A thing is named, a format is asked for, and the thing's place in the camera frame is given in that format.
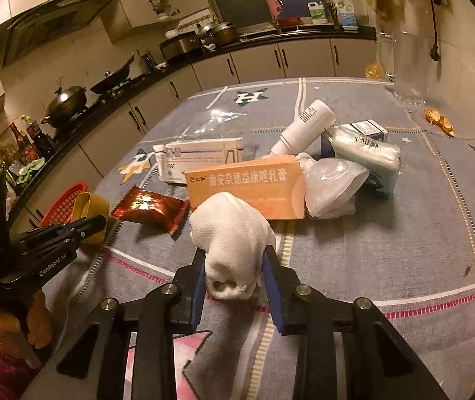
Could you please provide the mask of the person left hand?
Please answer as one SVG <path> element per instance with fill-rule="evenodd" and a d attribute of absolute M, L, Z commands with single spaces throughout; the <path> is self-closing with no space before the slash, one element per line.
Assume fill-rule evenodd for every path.
<path fill-rule="evenodd" d="M 11 313 L 0 309 L 0 351 L 13 358 L 27 358 L 30 348 L 43 349 L 52 340 L 51 315 L 46 297 L 38 290 L 29 304 L 24 334 L 20 321 Z"/>

